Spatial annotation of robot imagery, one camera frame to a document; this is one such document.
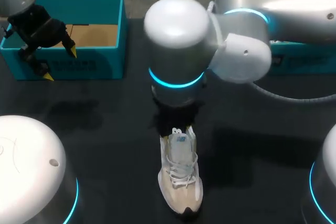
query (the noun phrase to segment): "glowing blue light ring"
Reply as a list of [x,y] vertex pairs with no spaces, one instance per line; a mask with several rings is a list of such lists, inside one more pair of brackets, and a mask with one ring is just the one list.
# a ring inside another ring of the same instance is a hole
[[191,81],[189,83],[186,83],[186,84],[170,84],[170,83],[161,81],[158,77],[156,77],[154,75],[154,73],[152,72],[152,70],[150,68],[148,69],[148,71],[149,71],[149,74],[151,75],[151,77],[154,79],[154,81],[156,81],[158,84],[160,84],[162,86],[165,86],[165,87],[171,88],[171,89],[181,89],[181,88],[189,87],[192,84],[195,84],[204,74],[204,72],[203,72],[196,80],[193,80],[193,81]]
[[73,212],[75,211],[76,208],[76,204],[77,204],[77,200],[78,200],[78,195],[79,195],[79,186],[78,186],[78,180],[76,179],[76,184],[77,184],[77,192],[76,192],[76,199],[75,199],[75,203],[74,206],[72,207],[72,210],[68,216],[68,218],[65,220],[65,222],[63,222],[63,224],[67,224],[73,214]]
[[263,20],[269,24],[269,20],[268,18],[262,14],[261,12],[258,12],[257,10],[253,10],[253,9],[249,9],[249,8],[238,8],[238,9],[233,9],[233,10],[229,10],[224,14],[229,14],[229,13],[239,13],[239,12],[247,12],[247,13],[254,13],[257,14],[258,16],[260,16],[261,18],[263,18]]
[[315,205],[317,206],[317,208],[320,210],[321,214],[326,218],[326,220],[330,223],[330,224],[334,224],[334,222],[332,222],[328,216],[323,212],[323,210],[321,209],[320,205],[317,203],[316,199],[315,199],[315,196],[314,196],[314,193],[313,193],[313,188],[311,186],[311,174],[312,174],[312,171],[313,171],[313,167],[314,167],[314,164],[313,163],[313,166],[311,167],[311,170],[310,170],[310,174],[309,174],[309,186],[310,186],[310,192],[311,192],[311,196],[315,202]]

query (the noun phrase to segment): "black table surface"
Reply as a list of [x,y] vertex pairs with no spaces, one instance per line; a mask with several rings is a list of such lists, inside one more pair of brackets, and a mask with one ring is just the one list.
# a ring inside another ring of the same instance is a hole
[[[38,119],[60,137],[85,200],[85,223],[180,223],[163,200],[143,20],[129,20],[122,80],[15,81],[0,61],[0,114]],[[301,223],[300,197],[336,102],[290,104],[207,73],[196,118],[203,207],[194,223]],[[266,77],[282,95],[336,93],[335,76]]]

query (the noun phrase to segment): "shoe tongue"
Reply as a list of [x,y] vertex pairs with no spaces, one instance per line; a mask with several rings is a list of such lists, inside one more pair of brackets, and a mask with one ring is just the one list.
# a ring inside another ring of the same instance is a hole
[[180,165],[193,163],[193,149],[190,138],[184,133],[175,133],[169,136],[169,159]]

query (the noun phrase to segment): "sneaker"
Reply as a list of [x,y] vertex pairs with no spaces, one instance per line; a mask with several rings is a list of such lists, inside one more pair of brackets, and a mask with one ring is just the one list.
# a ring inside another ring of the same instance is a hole
[[169,207],[177,214],[196,213],[203,199],[203,184],[198,173],[196,136],[192,127],[182,133],[173,128],[161,137],[162,168],[158,175],[160,190]]

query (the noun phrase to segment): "shoelace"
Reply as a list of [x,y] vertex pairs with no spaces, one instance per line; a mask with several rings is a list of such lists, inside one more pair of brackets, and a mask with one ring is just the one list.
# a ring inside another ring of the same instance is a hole
[[191,165],[176,164],[170,161],[167,156],[167,160],[171,165],[170,171],[167,172],[169,173],[173,186],[185,185],[185,187],[188,187],[189,184],[196,182],[196,177],[193,175],[193,173],[195,164],[197,163],[198,155],[196,153],[195,155],[195,161]]

